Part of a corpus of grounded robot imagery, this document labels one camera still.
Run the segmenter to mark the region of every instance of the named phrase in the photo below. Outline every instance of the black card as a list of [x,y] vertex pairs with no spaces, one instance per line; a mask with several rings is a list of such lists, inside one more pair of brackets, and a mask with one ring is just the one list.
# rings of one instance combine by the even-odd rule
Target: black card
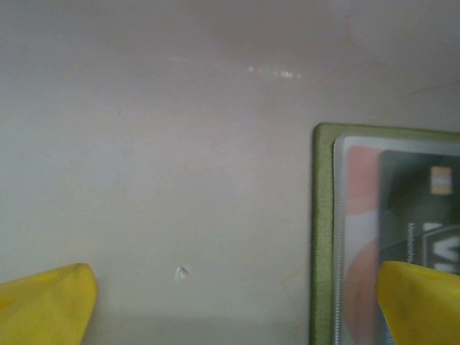
[[[460,275],[460,157],[384,151],[379,158],[379,261]],[[377,343],[394,344],[382,312]]]

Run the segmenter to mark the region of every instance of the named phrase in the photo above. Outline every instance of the white wall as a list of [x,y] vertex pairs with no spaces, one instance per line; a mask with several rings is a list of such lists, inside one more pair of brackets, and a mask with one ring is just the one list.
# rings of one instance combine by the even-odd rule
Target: white wall
[[2,3],[0,281],[89,263],[88,344],[301,344],[313,127],[460,129],[450,26],[303,2]]

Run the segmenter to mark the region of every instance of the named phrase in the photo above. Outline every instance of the card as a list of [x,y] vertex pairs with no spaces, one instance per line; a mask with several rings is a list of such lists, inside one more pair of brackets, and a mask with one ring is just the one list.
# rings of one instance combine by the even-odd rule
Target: card
[[[385,253],[381,254],[380,251],[380,239],[384,246],[392,244],[392,241],[397,244],[398,241],[403,242],[407,239],[408,230],[404,228],[400,239],[397,235],[400,235],[401,231],[394,230],[395,226],[388,223],[386,229],[390,229],[390,233],[387,239],[385,237],[387,231],[381,231],[381,219],[396,222],[401,218],[401,208],[393,207],[393,204],[400,206],[406,203],[410,206],[414,203],[414,207],[418,207],[419,211],[412,213],[414,220],[411,223],[425,224],[426,235],[430,235],[425,237],[424,248],[431,250],[432,253],[438,252],[442,246],[451,248],[452,241],[455,243],[456,240],[441,241],[440,236],[452,231],[456,233],[455,224],[460,224],[460,222],[455,221],[456,215],[444,218],[440,215],[452,209],[451,206],[446,205],[458,204],[459,153],[460,142],[369,137],[353,134],[345,134],[336,140],[333,162],[333,283],[335,292],[333,343],[335,345],[391,344],[391,342],[386,342],[387,329],[375,291],[380,256],[382,255],[382,259],[385,259],[383,258]],[[400,155],[398,156],[400,158],[388,159],[385,163],[381,162],[393,154],[395,157]],[[437,158],[428,160],[428,156]],[[396,188],[396,183],[400,181],[400,178],[396,178],[395,174],[408,175],[405,178],[408,182],[401,183],[402,186],[398,185]],[[408,196],[390,193],[392,188],[401,191],[404,191],[404,188],[413,190],[415,201],[412,202]],[[422,198],[421,190],[424,190],[424,193],[428,191],[426,198]],[[387,200],[390,196],[391,206],[397,211],[385,213],[384,210],[384,216],[381,217],[380,205],[383,205],[381,199]],[[411,233],[413,232],[414,238],[411,243],[414,245],[418,240],[415,230],[416,226],[410,230]],[[399,255],[399,259],[407,261],[407,248],[400,250]],[[419,255],[418,251],[413,250],[411,257],[414,262],[418,260],[417,255]],[[450,258],[456,258],[455,250],[449,249],[447,255]],[[438,259],[436,255],[425,257],[427,265],[434,259]],[[451,264],[444,261],[436,263],[438,269],[442,265],[446,270],[447,265]]]
[[[385,150],[379,181],[379,262],[460,275],[460,157]],[[377,343],[394,344],[381,312]]]

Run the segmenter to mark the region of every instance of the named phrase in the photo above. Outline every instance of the gold chip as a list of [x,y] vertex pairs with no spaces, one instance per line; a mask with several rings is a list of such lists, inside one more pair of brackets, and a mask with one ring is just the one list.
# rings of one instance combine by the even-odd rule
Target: gold chip
[[452,194],[452,169],[431,167],[431,194],[448,196]]

